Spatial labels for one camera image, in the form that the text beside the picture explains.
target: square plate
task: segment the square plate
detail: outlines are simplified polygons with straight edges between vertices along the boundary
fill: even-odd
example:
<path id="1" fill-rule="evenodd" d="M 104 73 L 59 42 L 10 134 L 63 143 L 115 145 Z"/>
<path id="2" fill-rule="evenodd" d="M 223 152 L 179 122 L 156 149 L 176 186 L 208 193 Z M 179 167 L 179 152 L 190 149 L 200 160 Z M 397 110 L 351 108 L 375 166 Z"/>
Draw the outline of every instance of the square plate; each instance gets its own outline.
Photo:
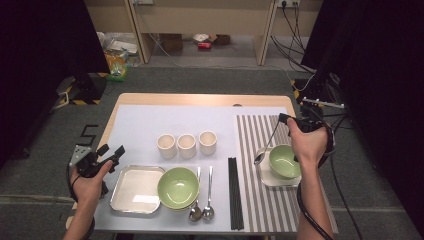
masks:
<path id="1" fill-rule="evenodd" d="M 259 175 L 261 176 L 261 181 L 268 187 L 297 187 L 299 185 L 302 176 L 293 179 L 281 179 L 275 177 L 271 173 L 271 166 L 269 166 L 269 153 L 272 148 L 268 147 L 265 152 L 264 160 L 259 164 Z M 264 152 L 265 148 L 260 148 L 256 154 Z"/>
<path id="2" fill-rule="evenodd" d="M 122 169 L 110 206 L 121 212 L 150 214 L 160 205 L 157 192 L 165 170 L 160 167 L 130 165 Z"/>

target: spoon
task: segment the spoon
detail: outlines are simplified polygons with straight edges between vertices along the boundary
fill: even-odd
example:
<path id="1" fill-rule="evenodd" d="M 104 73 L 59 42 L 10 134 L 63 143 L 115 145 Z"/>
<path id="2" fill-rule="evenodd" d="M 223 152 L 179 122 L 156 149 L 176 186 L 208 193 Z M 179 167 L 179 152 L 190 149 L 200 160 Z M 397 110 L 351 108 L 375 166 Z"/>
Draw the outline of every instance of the spoon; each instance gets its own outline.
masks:
<path id="1" fill-rule="evenodd" d="M 268 149 L 269 144 L 271 143 L 272 137 L 274 136 L 275 131 L 277 130 L 277 127 L 278 127 L 278 124 L 279 124 L 279 123 L 280 123 L 280 122 L 277 122 L 277 124 L 275 124 L 274 131 L 272 132 L 272 135 L 271 135 L 271 137 L 270 137 L 270 138 L 269 138 L 269 140 L 268 140 L 268 144 L 267 144 L 267 145 L 266 145 L 266 147 L 265 147 L 265 151 L 263 151 L 263 152 L 259 153 L 259 154 L 258 154 L 258 156 L 256 156 L 255 161 L 253 161 L 253 164 L 255 164 L 255 165 L 259 165 L 259 163 L 261 163 L 261 162 L 262 162 L 262 160 L 264 160 L 266 150 Z"/>
<path id="2" fill-rule="evenodd" d="M 200 167 L 197 168 L 197 179 L 199 180 L 199 184 L 200 184 Z M 197 205 L 198 203 L 199 203 L 199 198 L 196 199 L 196 202 L 191 207 L 190 215 L 188 216 L 188 218 L 192 222 L 197 222 L 202 218 L 202 210 Z"/>
<path id="3" fill-rule="evenodd" d="M 209 190 L 208 190 L 208 205 L 203 209 L 203 219 L 211 220 L 215 215 L 215 211 L 211 207 L 211 188 L 212 188 L 212 166 L 209 167 Z"/>

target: chopsticks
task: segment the chopsticks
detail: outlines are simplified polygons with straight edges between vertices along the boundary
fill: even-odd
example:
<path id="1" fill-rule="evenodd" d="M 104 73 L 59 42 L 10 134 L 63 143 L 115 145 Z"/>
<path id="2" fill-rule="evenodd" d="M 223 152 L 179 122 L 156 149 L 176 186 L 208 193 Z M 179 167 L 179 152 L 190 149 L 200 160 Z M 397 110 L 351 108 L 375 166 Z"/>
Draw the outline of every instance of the chopsticks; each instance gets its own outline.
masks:
<path id="1" fill-rule="evenodd" d="M 228 158 L 228 176 L 230 178 L 231 230 L 244 229 L 236 158 Z"/>

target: beige cup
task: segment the beige cup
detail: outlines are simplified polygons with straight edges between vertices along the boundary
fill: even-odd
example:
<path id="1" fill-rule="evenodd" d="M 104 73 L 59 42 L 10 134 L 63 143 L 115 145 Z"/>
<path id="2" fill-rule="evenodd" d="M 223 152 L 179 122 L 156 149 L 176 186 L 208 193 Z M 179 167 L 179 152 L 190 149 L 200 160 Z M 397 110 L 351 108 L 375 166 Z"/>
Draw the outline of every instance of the beige cup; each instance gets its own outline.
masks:
<path id="1" fill-rule="evenodd" d="M 204 155 L 212 155 L 216 151 L 217 137 L 214 132 L 205 131 L 199 136 L 200 152 Z"/>
<path id="2" fill-rule="evenodd" d="M 170 134 L 160 136 L 158 138 L 157 145 L 160 155 L 165 159 L 173 158 L 177 154 L 175 138 Z"/>
<path id="3" fill-rule="evenodd" d="M 196 139 L 191 134 L 183 134 L 177 140 L 178 152 L 182 158 L 189 159 L 196 155 Z"/>

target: green bowl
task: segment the green bowl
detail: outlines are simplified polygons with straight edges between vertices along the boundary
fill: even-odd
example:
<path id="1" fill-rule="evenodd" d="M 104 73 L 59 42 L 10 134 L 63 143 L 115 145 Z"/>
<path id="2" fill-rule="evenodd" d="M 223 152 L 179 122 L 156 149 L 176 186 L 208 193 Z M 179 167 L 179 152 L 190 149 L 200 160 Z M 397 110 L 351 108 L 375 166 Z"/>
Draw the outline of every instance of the green bowl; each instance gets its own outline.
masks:
<path id="1" fill-rule="evenodd" d="M 283 179 L 293 179 L 300 176 L 300 166 L 294 160 L 294 152 L 289 145 L 278 145 L 269 153 L 271 173 Z"/>
<path id="2" fill-rule="evenodd" d="M 181 210 L 196 200 L 199 188 L 199 181 L 193 171 L 176 167 L 166 171 L 159 179 L 158 195 L 166 207 Z"/>

